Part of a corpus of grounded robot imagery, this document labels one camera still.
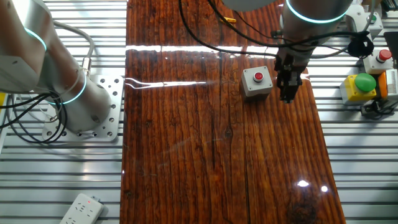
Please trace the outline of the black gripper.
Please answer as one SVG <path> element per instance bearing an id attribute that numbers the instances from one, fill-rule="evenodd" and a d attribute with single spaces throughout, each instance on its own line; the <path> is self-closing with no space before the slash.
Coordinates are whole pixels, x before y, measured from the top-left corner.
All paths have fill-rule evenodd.
<path id="1" fill-rule="evenodd" d="M 284 103 L 293 102 L 299 87 L 302 85 L 300 74 L 307 67 L 307 61 L 302 57 L 291 55 L 287 52 L 278 52 L 275 61 L 277 71 L 277 87 L 283 95 Z M 289 81 L 285 82 L 285 73 L 291 73 Z"/>

